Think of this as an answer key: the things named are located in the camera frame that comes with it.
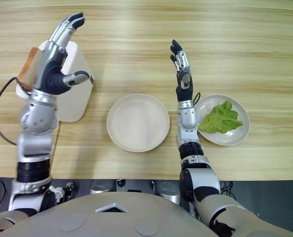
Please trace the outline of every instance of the white plate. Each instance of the white plate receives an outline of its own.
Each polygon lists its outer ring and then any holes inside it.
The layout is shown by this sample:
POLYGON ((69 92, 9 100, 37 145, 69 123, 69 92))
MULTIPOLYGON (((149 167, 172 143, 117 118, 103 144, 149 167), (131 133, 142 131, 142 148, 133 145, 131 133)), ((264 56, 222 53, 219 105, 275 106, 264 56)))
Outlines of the white plate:
POLYGON ((160 145, 170 129, 164 105, 152 96, 132 94, 118 100, 107 117, 110 138, 122 149, 146 152, 160 145))
POLYGON ((225 101, 230 101, 232 103, 232 110, 239 113, 238 120, 243 121, 244 124, 239 126, 237 129, 228 131, 224 134, 220 132, 211 134, 206 131, 198 131, 208 141, 222 146, 231 146, 242 142, 250 131, 250 119, 243 107, 235 100, 227 96, 209 95, 199 100, 199 102, 196 104, 196 109, 199 119, 202 121, 206 115, 210 114, 214 106, 221 105, 225 101))

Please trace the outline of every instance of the wooden table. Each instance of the wooden table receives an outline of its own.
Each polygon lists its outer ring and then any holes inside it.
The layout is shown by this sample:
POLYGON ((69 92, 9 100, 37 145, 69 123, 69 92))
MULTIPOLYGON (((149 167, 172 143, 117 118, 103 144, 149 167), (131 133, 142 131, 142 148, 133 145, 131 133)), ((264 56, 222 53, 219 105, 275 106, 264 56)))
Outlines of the wooden table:
MULTIPOLYGON (((53 178, 179 178, 176 78, 169 58, 176 39, 187 52, 194 91, 227 95, 251 119, 249 136, 239 145, 201 138, 218 177, 293 179, 293 0, 0 1, 0 89, 18 75, 32 47, 80 11, 86 22, 73 40, 96 82, 82 119, 62 123, 53 178), (132 93, 155 96, 171 117, 167 138, 150 152, 124 151, 107 133, 110 107, 132 93)), ((24 102, 14 88, 1 98, 0 128, 16 141, 24 102)), ((0 137, 0 176, 14 177, 15 168, 16 147, 0 137)))

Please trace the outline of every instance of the black cable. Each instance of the black cable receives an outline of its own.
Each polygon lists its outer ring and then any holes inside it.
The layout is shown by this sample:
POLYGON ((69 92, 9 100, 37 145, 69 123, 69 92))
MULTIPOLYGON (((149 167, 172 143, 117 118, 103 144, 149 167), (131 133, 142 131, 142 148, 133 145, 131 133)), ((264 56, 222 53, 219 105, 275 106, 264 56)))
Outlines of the black cable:
POLYGON ((233 181, 230 181, 227 185, 226 182, 223 182, 223 187, 221 188, 221 194, 227 195, 229 197, 232 197, 236 200, 236 196, 232 193, 232 187, 233 187, 233 181))
MULTIPOLYGON (((27 95, 29 95, 30 96, 30 94, 27 92, 27 90, 26 90, 26 88, 19 82, 19 80, 18 80, 18 78, 17 77, 13 77, 13 78, 11 78, 4 86, 3 86, 3 88, 2 88, 2 90, 0 90, 0 97, 2 96, 2 94, 3 94, 3 92, 6 90, 6 88, 13 82, 13 81, 16 81, 19 85, 20 85, 20 87, 22 88, 22 90, 27 94, 27 95)), ((5 137, 4 136, 4 134, 0 131, 0 136, 2 137, 2 138, 4 138, 4 140, 5 141, 7 141, 7 142, 9 142, 10 144, 12 144, 12 145, 17 145, 15 142, 12 142, 12 141, 10 141, 7 137, 5 137)))
MULTIPOLYGON (((3 92, 6 90, 6 88, 14 81, 14 80, 17 80, 17 78, 16 77, 13 77, 13 78, 11 78, 4 86, 3 86, 3 88, 2 88, 2 90, 0 90, 0 97, 2 96, 2 94, 3 94, 3 92)), ((3 134, 2 134, 2 132, 0 131, 0 136, 2 137, 2 138, 4 138, 4 140, 5 141, 7 141, 7 142, 9 142, 10 144, 13 144, 13 145, 17 145, 15 142, 12 142, 12 141, 10 141, 8 138, 6 138, 3 134)))
POLYGON ((200 99, 201 93, 198 92, 194 98, 194 100, 192 101, 194 105, 196 105, 200 99))
POLYGON ((5 195, 6 195, 6 187, 5 187, 5 184, 4 184, 4 182, 2 181, 1 178, 0 178, 0 182, 1 182, 1 184, 3 185, 3 189, 4 189, 3 197, 2 197, 2 199, 0 200, 0 204, 1 204, 2 201, 3 201, 4 198, 5 198, 5 195))

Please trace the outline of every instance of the orange object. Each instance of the orange object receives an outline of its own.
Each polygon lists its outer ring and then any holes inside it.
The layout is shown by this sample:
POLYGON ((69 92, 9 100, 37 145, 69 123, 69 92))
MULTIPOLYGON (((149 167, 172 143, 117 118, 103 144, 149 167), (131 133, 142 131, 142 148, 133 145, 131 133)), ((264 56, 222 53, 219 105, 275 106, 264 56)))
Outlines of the orange object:
POLYGON ((21 72, 17 76, 22 86, 24 86, 29 91, 33 89, 33 84, 35 81, 41 56, 42 51, 39 48, 32 48, 26 59, 26 63, 24 64, 21 72))

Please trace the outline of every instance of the green lettuce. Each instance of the green lettuce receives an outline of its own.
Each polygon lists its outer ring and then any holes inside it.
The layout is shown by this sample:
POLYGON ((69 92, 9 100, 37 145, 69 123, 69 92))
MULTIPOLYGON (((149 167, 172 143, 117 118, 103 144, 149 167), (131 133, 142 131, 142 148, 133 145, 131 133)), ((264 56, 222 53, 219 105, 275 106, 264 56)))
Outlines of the green lettuce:
POLYGON ((209 133, 226 133, 243 125, 242 121, 237 120, 239 114, 231 109, 232 103, 230 101, 215 106, 211 113, 204 117, 199 129, 209 133))

